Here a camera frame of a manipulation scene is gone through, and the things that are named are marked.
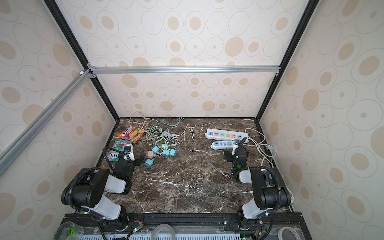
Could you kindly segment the short blue power strip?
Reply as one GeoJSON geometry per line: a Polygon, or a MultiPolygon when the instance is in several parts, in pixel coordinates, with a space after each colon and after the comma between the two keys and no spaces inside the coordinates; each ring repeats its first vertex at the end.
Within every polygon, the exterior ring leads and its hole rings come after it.
{"type": "Polygon", "coordinates": [[[211,144],[213,150],[233,149],[234,146],[235,141],[215,141],[211,144]]]}

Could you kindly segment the long multicolour power strip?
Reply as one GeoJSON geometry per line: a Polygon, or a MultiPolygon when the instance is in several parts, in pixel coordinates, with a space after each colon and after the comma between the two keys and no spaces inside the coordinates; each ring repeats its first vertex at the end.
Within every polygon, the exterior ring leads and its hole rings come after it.
{"type": "Polygon", "coordinates": [[[234,141],[234,140],[241,141],[243,138],[246,138],[245,143],[249,142],[248,134],[242,133],[242,132],[207,129],[205,136],[207,139],[218,140],[218,141],[234,141]]]}

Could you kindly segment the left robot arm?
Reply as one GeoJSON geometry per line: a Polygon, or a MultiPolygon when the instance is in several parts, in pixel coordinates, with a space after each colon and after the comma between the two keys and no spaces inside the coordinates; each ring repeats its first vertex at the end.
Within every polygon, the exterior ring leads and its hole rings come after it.
{"type": "Polygon", "coordinates": [[[103,148],[104,158],[110,169],[83,168],[67,185],[61,195],[62,204],[100,220],[119,221],[126,224],[128,216],[122,207],[105,196],[105,193],[127,195],[133,185],[136,161],[133,145],[128,143],[120,151],[103,148]]]}

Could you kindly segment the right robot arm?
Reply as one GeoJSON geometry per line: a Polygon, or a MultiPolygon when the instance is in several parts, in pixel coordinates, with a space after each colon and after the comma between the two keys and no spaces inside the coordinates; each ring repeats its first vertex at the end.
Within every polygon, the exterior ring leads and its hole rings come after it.
{"type": "Polygon", "coordinates": [[[248,167],[248,155],[243,147],[224,151],[224,159],[232,163],[233,179],[252,186],[253,198],[242,205],[243,218],[260,219],[289,207],[295,198],[280,171],[268,166],[248,167]]]}

